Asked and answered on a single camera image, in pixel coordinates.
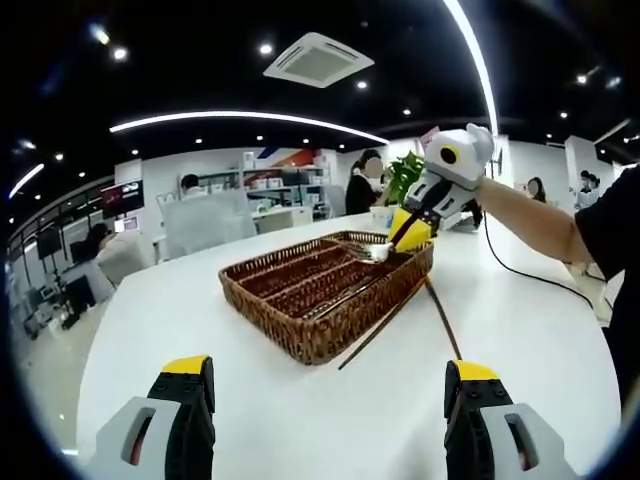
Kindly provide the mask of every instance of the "ceiling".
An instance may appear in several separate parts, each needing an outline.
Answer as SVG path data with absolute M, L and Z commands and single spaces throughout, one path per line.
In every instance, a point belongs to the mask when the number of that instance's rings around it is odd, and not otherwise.
M 609 59 L 563 23 L 527 1 L 462 0 L 483 50 L 503 133 L 516 140 L 595 140 L 633 117 L 625 81 Z M 25 219 L 81 184 L 113 173 L 117 163 L 198 149 L 258 144 L 346 150 L 375 142 L 289 123 L 201 119 L 146 126 L 118 134 L 109 127 L 157 114 L 252 110 L 308 117 L 384 138 L 419 135 L 433 126 L 488 124 L 478 75 L 465 40 L 441 0 L 194 1 L 167 7 L 148 2 L 68 2 L 25 11 L 11 61 L 9 186 L 38 163 L 36 176 L 9 205 Z M 102 25 L 104 46 L 89 34 Z M 326 89 L 267 78 L 262 72 L 308 32 L 343 42 L 375 65 Z M 264 57 L 260 44 L 273 45 Z M 128 49 L 114 62 L 113 45 Z M 586 85 L 576 76 L 592 72 Z M 358 90 L 359 80 L 369 88 Z M 403 114 L 410 109 L 411 115 Z M 566 111 L 569 117 L 560 118 Z M 632 122 L 601 145 L 602 159 L 640 157 Z M 256 136 L 265 140 L 257 142 Z M 200 144 L 196 138 L 202 138 Z M 36 148 L 19 147 L 28 139 Z M 62 161 L 54 155 L 64 154 Z M 83 178 L 78 174 L 86 172 Z M 42 195 L 40 201 L 34 195 Z

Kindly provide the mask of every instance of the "ceiling air conditioner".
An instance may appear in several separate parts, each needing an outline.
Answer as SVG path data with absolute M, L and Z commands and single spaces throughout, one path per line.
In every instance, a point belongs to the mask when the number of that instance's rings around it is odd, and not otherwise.
M 353 48 L 312 32 L 282 52 L 264 75 L 326 88 L 373 64 Z

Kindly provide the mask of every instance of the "black shirt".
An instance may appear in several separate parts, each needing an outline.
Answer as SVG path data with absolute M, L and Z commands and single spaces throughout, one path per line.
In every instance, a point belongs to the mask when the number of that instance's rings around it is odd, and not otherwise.
M 604 334 L 624 403 L 640 374 L 640 243 L 637 241 L 640 168 L 626 170 L 600 199 L 576 213 L 580 235 L 607 280 L 624 270 L 624 283 Z
M 345 198 L 347 215 L 367 213 L 377 199 L 378 197 L 366 178 L 361 175 L 351 175 Z

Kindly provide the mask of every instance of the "wicker basket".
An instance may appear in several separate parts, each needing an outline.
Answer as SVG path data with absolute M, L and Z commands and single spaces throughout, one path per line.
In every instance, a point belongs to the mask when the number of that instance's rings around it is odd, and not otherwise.
M 226 299 L 271 340 L 296 360 L 319 365 L 351 345 L 431 269 L 431 243 L 378 265 L 354 260 L 342 246 L 386 241 L 375 233 L 338 232 L 232 265 L 219 273 L 220 282 Z

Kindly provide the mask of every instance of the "potted plant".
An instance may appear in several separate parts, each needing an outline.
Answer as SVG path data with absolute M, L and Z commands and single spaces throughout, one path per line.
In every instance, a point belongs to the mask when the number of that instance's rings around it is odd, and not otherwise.
M 389 188 L 389 205 L 402 205 L 411 185 L 417 182 L 424 169 L 424 158 L 412 151 L 405 157 L 398 157 L 391 162 L 388 175 L 391 177 Z

